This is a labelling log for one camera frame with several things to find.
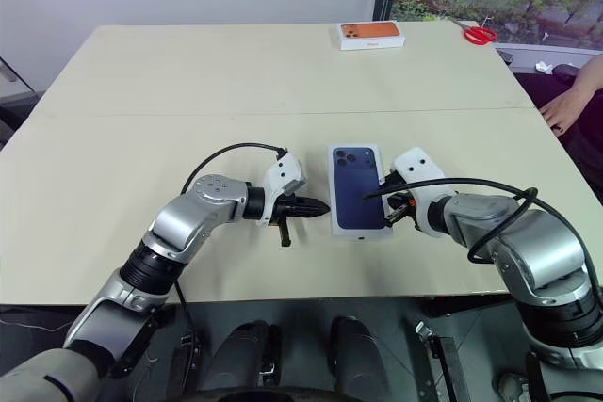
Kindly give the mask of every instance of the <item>floor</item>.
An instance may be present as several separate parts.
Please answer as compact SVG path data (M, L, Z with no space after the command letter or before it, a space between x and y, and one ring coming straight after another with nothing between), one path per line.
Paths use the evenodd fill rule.
M353 315L363 321L381 350L394 400L419 402L403 322L426 317L410 298L355 298L302 301L255 301L192 304L195 322L204 332L210 352L240 324L255 319L281 326L284 335L283 385L332 389L325 358L333 318ZM22 322L58 327L69 321L67 314L0 313L4 322ZM528 350L521 322L513 304L427 319L440 336L452 336L472 400L498 401L492 388L495 375L503 370L521 371ZM144 357L128 380L106 386L101 400L163 400L172 349L186 331L182 315L155 334ZM57 333L0 324L0 374L46 347L59 346L66 329ZM433 376L441 401L448 395L441 370L432 361Z

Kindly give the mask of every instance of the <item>table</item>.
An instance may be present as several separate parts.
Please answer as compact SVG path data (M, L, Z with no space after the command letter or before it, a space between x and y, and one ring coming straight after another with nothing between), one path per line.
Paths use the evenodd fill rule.
M333 142L377 142L385 165L418 145L449 176L535 185L603 272L603 208L494 49L448 23L402 29L402 49L345 53L328 24L98 29L0 153L0 303L87 303L197 163L248 140L287 146L298 193L325 201ZM237 150L206 171L259 184L273 158ZM217 228L187 299L504 292L493 266L410 220L380 242L334 240L329 216L290 230L284 249L274 227Z

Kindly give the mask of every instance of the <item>phone box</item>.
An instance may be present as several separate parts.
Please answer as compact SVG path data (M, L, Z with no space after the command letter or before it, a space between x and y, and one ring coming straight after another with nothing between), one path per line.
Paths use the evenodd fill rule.
M336 27L342 51L383 49L404 45L405 37L396 21L346 23L338 24Z
M381 228L380 230L350 230L344 229L339 226L337 221L337 198L335 195L335 175L334 175L334 164L333 153L337 148L370 148L373 151L375 157L375 167L377 170L377 177L379 184L384 181L383 178L383 167L381 164L381 157L379 156L379 148L374 143L335 143L330 144L327 147L327 173L329 175L329 193L331 200L331 222L333 225L333 236L337 238L345 238L349 240L365 240L365 239L379 239L388 238L392 236L392 229L388 227ZM389 215L389 206L387 205L386 197L381 197L383 203L383 212L387 216Z

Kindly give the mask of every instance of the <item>red scissors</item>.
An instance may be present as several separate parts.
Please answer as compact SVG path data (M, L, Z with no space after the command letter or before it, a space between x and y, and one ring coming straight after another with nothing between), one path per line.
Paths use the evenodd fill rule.
M483 46L484 44L487 44L489 42L496 41L498 38L497 32L495 32L491 28L471 27L469 25L460 23L455 19L452 19L452 18L449 18L449 19L463 29L464 38L472 44L477 44L478 46Z

